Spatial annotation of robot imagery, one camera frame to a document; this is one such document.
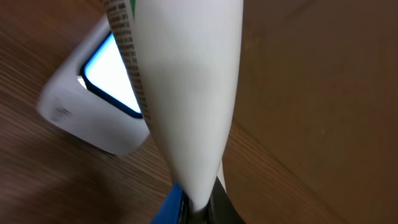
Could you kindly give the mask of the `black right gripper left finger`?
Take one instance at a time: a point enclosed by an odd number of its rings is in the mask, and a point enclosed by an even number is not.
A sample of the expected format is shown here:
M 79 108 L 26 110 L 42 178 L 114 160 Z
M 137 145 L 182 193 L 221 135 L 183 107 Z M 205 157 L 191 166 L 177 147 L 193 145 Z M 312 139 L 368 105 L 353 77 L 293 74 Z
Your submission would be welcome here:
M 150 224 L 186 224 L 187 195 L 178 183 L 174 183 Z

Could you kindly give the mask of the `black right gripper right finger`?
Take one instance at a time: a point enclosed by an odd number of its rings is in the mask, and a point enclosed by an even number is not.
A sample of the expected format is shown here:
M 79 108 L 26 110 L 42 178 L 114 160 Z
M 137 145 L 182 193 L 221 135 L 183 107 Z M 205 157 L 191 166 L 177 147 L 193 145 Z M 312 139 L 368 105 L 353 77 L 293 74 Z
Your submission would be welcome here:
M 246 224 L 234 208 L 219 178 L 216 178 L 206 210 L 207 224 Z

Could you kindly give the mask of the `white tube gold cap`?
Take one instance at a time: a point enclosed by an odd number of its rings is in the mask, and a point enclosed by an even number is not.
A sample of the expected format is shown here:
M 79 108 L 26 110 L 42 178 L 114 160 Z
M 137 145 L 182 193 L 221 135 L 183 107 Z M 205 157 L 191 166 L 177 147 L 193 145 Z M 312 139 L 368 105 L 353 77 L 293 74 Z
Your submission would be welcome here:
M 193 212 L 210 198 L 238 83 L 242 0 L 104 1 L 151 135 Z

